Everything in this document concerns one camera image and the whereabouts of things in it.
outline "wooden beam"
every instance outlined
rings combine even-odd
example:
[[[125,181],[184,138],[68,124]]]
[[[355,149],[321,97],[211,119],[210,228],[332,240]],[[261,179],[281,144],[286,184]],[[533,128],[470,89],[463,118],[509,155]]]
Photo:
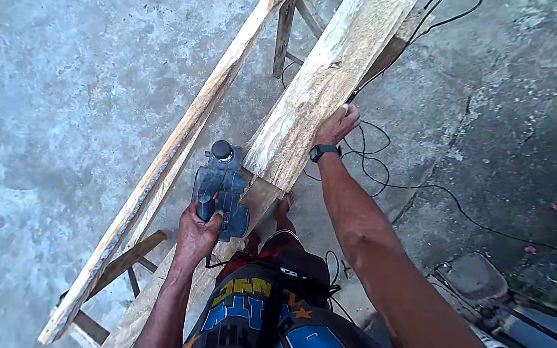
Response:
[[[272,65],[272,76],[275,79],[280,78],[285,66],[285,55],[287,54],[295,8],[295,0],[286,0],[278,11],[277,43],[274,48],[274,64]]]
[[[139,219],[139,223],[135,227],[134,231],[132,231],[132,235],[128,240],[128,243],[124,247],[124,252],[130,250],[130,248],[134,247],[135,244],[140,242],[143,239],[143,236],[147,233],[147,229],[150,227],[151,222],[154,221],[156,214],[162,207],[163,203],[165,202],[165,198],[169,190],[173,186],[173,183],[178,179],[180,176],[182,167],[186,160],[188,160],[188,155],[191,152],[192,146],[197,141],[199,137],[199,133],[201,133],[203,127],[198,127],[195,133],[192,135],[190,140],[188,141],[187,145],[184,147],[184,150],[176,160],[173,167],[168,170],[165,179],[160,183],[156,193],[151,198],[149,204],[147,204],[147,209],[143,213],[143,217]]]
[[[291,59],[291,61],[293,61],[294,63],[296,63],[298,65],[302,65],[302,64],[305,63],[305,58],[302,59],[302,58],[296,56],[295,54],[293,54],[291,52],[285,53],[285,57]]]
[[[283,197],[284,192],[265,182],[263,179],[255,177],[246,170],[242,170],[242,172],[244,178],[246,178],[248,189],[244,192],[240,202],[251,210],[251,224],[248,228],[248,232],[250,232],[274,200]],[[213,256],[221,261],[226,261],[241,246],[242,239],[232,238],[229,243],[219,243],[213,250]],[[174,252],[175,246],[163,262],[160,263],[158,270],[152,276],[150,284],[143,289],[141,294],[124,313],[115,330],[102,345],[102,348],[130,347],[141,334],[141,330],[145,326],[145,322],[156,302],[160,287],[166,279],[166,273],[173,261]],[[220,267],[206,269],[205,260],[197,265],[192,276],[193,281],[191,294],[188,298],[187,314],[192,306],[199,302],[206,289],[214,288],[216,276],[220,270]]]
[[[141,289],[139,289],[139,283],[137,281],[137,276],[134,274],[134,270],[132,266],[126,270],[128,273],[128,280],[130,281],[130,286],[132,287],[132,294],[136,298],[141,293]]]
[[[83,311],[77,313],[66,332],[83,348],[99,348],[110,334]]]
[[[72,321],[81,304],[85,302],[90,291],[96,285],[104,272],[104,268],[120,246],[122,239],[128,234],[157,188],[163,184],[166,174],[181,158],[191,139],[200,128],[203,128],[208,117],[222,100],[239,68],[242,67],[244,59],[252,50],[267,17],[272,15],[282,5],[283,1],[259,1],[176,129],[132,191],[128,201],[107,229],[104,237],[72,284],[70,291],[51,315],[38,336],[39,342],[43,344],[52,343],[64,333],[66,326]],[[172,183],[165,183],[164,187],[168,188]]]
[[[380,71],[387,69],[392,63],[397,60],[398,56],[403,53],[406,45],[408,44],[408,41],[412,37],[412,34],[414,34],[414,31],[418,27],[418,24],[422,21],[425,14],[426,12],[424,10],[419,9],[417,6],[414,6],[403,23],[401,23],[401,26],[398,28],[397,33],[388,42],[386,47],[384,47],[382,53],[379,54],[377,59],[375,59],[369,70],[366,72],[365,76],[360,80],[357,89],[367,83],[368,80],[372,79]],[[423,24],[418,29],[418,33],[416,33],[414,37],[429,29],[433,17],[433,15],[429,15],[425,19]]]
[[[323,21],[319,17],[317,11],[310,0],[296,0],[296,8],[302,19],[305,20],[306,25],[311,28],[313,35],[316,38],[320,38],[321,34],[324,32],[326,26],[323,25]]]
[[[415,0],[344,0],[252,138],[243,167],[288,191],[321,122],[341,106],[397,32]]]
[[[145,267],[145,269],[150,271],[151,273],[156,273],[156,270],[159,268],[158,266],[154,265],[153,262],[151,262],[145,257],[140,258],[140,260],[138,260],[137,262],[141,264],[143,267]]]
[[[96,286],[92,289],[92,292],[90,292],[87,299],[89,300],[94,297],[100,290],[111,284],[112,281],[126,272],[128,268],[132,267],[132,265],[142,259],[151,250],[156,248],[156,246],[165,239],[166,234],[161,230],[158,230],[151,236],[144,239],[141,243],[135,245],[134,248],[128,250],[120,255],[120,257],[113,260],[108,266],[106,266],[104,273],[97,281]]]

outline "concrete ground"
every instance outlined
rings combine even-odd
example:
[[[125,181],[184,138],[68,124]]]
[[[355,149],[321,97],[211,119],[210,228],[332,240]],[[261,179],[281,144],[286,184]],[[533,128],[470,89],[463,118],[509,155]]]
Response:
[[[255,0],[0,1],[0,346],[28,347],[58,296],[197,94]],[[328,21],[335,0],[318,1]],[[472,2],[445,0],[436,20]],[[152,230],[177,226],[203,150],[244,144],[279,97],[270,74],[276,18],[236,78]],[[298,14],[290,50],[314,36]],[[287,82],[297,71],[290,67]],[[485,0],[468,17],[435,28],[360,93],[364,120],[392,144],[377,155],[394,185],[449,188],[476,221],[557,245],[557,1]],[[367,148],[384,143],[365,127]],[[359,146],[358,134],[351,143]],[[356,157],[353,176],[371,193]],[[368,171],[379,179],[375,163]],[[316,175],[314,165],[308,165]],[[290,216],[305,247],[336,243],[321,186],[302,175]],[[535,257],[527,243],[480,230],[437,189],[387,188],[377,203],[423,272],[473,250],[512,277]],[[167,243],[150,258],[156,263]],[[538,247],[537,256],[548,250]],[[147,281],[148,273],[135,268]],[[349,271],[338,300],[362,321],[370,304]],[[83,307],[112,329],[132,301],[125,276]],[[72,347],[68,337],[54,344]]]

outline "black watch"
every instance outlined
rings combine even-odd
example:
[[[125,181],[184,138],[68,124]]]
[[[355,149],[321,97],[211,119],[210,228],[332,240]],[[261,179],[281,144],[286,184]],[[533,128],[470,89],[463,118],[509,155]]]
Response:
[[[319,161],[321,156],[327,152],[336,152],[338,156],[341,156],[341,146],[336,147],[334,145],[323,144],[323,145],[315,145],[311,151],[309,151],[309,157],[315,163]]]

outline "black electrical cable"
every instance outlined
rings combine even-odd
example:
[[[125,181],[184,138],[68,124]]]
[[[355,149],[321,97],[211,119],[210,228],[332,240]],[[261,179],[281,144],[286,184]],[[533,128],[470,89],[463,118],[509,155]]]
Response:
[[[393,64],[397,61],[398,57],[406,50],[406,48],[407,48],[408,46],[410,46],[410,45],[415,41],[415,40],[414,40],[414,36],[416,35],[416,33],[418,33],[418,30],[421,28],[422,24],[425,22],[425,20],[427,19],[427,17],[429,17],[429,15],[431,14],[431,12],[433,12],[433,11],[436,9],[436,7],[437,7],[440,3],[442,3],[442,1],[443,1],[443,0],[437,0],[437,2],[432,6],[432,8],[429,10],[429,12],[427,12],[427,13],[425,14],[425,16],[423,17],[423,19],[420,21],[420,23],[418,24],[418,26],[417,26],[416,29],[414,30],[414,33],[411,35],[410,39],[407,41],[407,44],[405,45],[405,47],[403,47],[402,51],[397,55],[397,58],[395,58],[395,59],[394,59],[390,64],[388,64],[386,67],[384,67],[379,73],[377,73],[377,74],[374,75],[372,78],[370,78],[369,80],[367,80],[367,82],[365,82],[365,83],[364,83],[362,86],[360,86],[358,89],[354,90],[354,91],[352,92],[352,94],[350,95],[350,97],[348,98],[348,101],[347,101],[347,102],[351,102],[351,101],[358,95],[358,93],[360,93],[360,91],[362,91],[362,89],[363,89],[364,87],[367,86],[367,84],[369,84],[371,81],[373,81],[375,78],[379,77],[380,75],[383,75],[383,73],[384,73],[391,65],[393,65]],[[427,10],[427,8],[429,7],[429,5],[430,5],[432,2],[433,2],[433,0],[429,0],[429,2],[427,2],[427,4],[425,5],[424,9]],[[454,20],[460,19],[460,18],[462,18],[462,17],[468,15],[469,13],[474,12],[479,6],[482,5],[482,3],[483,3],[483,0],[479,0],[479,1],[477,2],[477,4],[476,4],[474,7],[472,7],[471,9],[469,9],[468,11],[466,11],[466,12],[464,12],[464,13],[462,13],[462,14],[459,14],[459,15],[457,15],[457,16],[455,16],[455,17],[452,17],[452,18],[450,18],[450,19],[443,20],[442,22],[439,22],[439,23],[437,23],[437,24],[432,25],[428,30],[426,30],[425,32],[423,32],[423,33],[422,33],[421,35],[419,35],[418,37],[416,37],[416,39],[419,38],[419,37],[421,37],[421,36],[423,36],[424,34],[427,34],[433,27],[439,27],[440,25],[444,25],[444,24],[450,23],[450,22],[452,22],[452,21],[454,21]],[[341,156],[341,159],[343,159],[343,157],[344,157],[345,155],[348,155],[348,154],[356,154],[356,155],[358,155],[358,156],[361,157],[361,168],[362,168],[363,172],[365,173],[365,175],[367,176],[367,178],[372,179],[372,180],[375,181],[376,183],[382,185],[382,188],[381,188],[377,193],[375,193],[375,194],[373,194],[373,195],[370,195],[371,197],[375,197],[375,196],[379,195],[380,193],[382,193],[382,191],[383,191],[386,187],[402,188],[402,189],[439,188],[439,189],[441,189],[441,190],[443,190],[443,191],[445,191],[446,193],[448,193],[448,194],[451,195],[451,197],[453,198],[453,200],[454,200],[455,203],[457,204],[457,208],[459,209],[459,211],[461,212],[461,214],[462,214],[463,216],[465,216],[471,223],[475,224],[476,226],[479,226],[480,228],[482,228],[482,229],[484,229],[484,230],[487,230],[487,231],[489,231],[489,232],[491,232],[491,233],[495,233],[495,234],[498,234],[498,235],[501,235],[501,236],[504,236],[504,237],[507,237],[507,238],[510,238],[510,239],[513,239],[513,240],[522,241],[522,242],[524,242],[524,243],[530,243],[530,244],[538,245],[538,246],[540,246],[540,247],[550,248],[550,249],[553,249],[553,250],[557,251],[557,248],[556,248],[555,246],[548,245],[548,244],[545,244],[545,243],[539,243],[539,242],[532,241],[532,240],[528,240],[528,239],[522,239],[522,238],[514,237],[514,236],[511,236],[511,235],[508,235],[508,234],[506,234],[506,233],[503,233],[503,232],[494,230],[494,229],[492,229],[492,228],[490,228],[490,227],[484,226],[483,224],[480,224],[480,223],[476,222],[473,218],[471,218],[471,217],[463,210],[463,207],[462,207],[461,204],[459,203],[459,200],[457,199],[457,197],[456,197],[452,192],[450,192],[447,188],[444,188],[444,187],[442,187],[442,186],[439,186],[439,185],[419,185],[419,186],[397,186],[397,185],[390,185],[390,184],[388,183],[388,182],[390,181],[390,171],[389,171],[388,167],[386,166],[386,164],[384,164],[384,162],[382,162],[381,160],[379,160],[379,159],[377,159],[377,158],[375,158],[375,157],[370,157],[370,156],[367,156],[367,155],[376,154],[376,153],[378,153],[378,152],[384,150],[386,147],[390,146],[390,144],[391,144],[391,139],[390,139],[390,137],[388,136],[388,134],[387,134],[385,131],[383,131],[380,127],[376,126],[375,124],[370,123],[370,122],[366,122],[366,121],[361,121],[361,122],[364,123],[364,124],[368,124],[368,125],[370,125],[370,126],[373,126],[373,127],[375,127],[376,130],[381,131],[381,132],[384,134],[384,136],[387,138],[388,143],[387,143],[386,145],[382,146],[380,149],[378,149],[378,150],[376,150],[376,151],[367,152],[367,151],[366,151],[365,132],[364,132],[364,130],[362,129],[362,126],[359,125],[358,128],[359,128],[359,130],[360,130],[360,132],[361,132],[362,141],[363,141],[363,148],[362,148],[362,151],[357,151],[357,150],[355,150],[354,148],[351,147],[351,145],[347,142],[347,140],[343,139],[343,141],[345,142],[345,144],[347,145],[347,147],[349,147],[350,151],[349,151],[349,152],[346,152],[345,154],[343,154],[343,155]],[[383,166],[384,170],[386,171],[386,180],[385,180],[385,181],[379,181],[378,179],[372,177],[372,176],[367,172],[367,170],[366,170],[366,168],[365,168],[365,159],[366,159],[366,160],[374,160],[374,161],[380,163],[380,164]],[[312,177],[311,175],[309,175],[308,173],[306,173],[306,171],[305,171],[305,175],[306,175],[307,177],[311,178],[311,179],[316,180],[316,181],[321,181],[321,180],[318,179],[318,178]]]
[[[333,295],[336,294],[337,291],[341,290],[341,285],[335,284],[337,279],[338,279],[338,269],[339,269],[340,265],[338,264],[338,257],[334,253],[334,251],[328,250],[328,251],[326,251],[326,257],[324,258],[326,260],[326,267],[328,267],[328,254],[332,254],[332,256],[334,256],[334,259],[337,262],[337,272],[334,274],[334,278],[332,280],[332,283],[330,283],[330,291],[329,291],[328,298],[331,299],[332,301],[335,301],[335,303],[338,305],[339,308],[341,308],[343,313],[345,313],[345,315],[347,316],[347,318],[349,318],[349,320],[352,322],[352,324],[356,325],[356,322],[354,322],[354,319],[352,319],[352,317],[345,310],[345,308],[343,308],[343,306],[333,297]],[[332,307],[332,301],[329,301],[330,302],[330,310],[334,312],[334,308]]]

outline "red fabric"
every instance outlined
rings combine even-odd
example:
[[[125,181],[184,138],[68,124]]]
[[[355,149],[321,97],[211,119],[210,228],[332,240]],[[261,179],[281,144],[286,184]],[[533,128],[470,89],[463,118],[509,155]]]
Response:
[[[229,263],[221,270],[219,276],[216,277],[216,286],[218,286],[218,284],[223,281],[229,273],[234,272],[237,268],[246,263],[259,260],[277,264],[279,262],[279,254],[284,248],[296,248],[302,249],[302,251],[305,250],[298,239],[290,232],[281,232],[272,236],[261,248],[261,252],[259,252],[258,257],[249,255],[242,250],[237,250],[231,257]]]

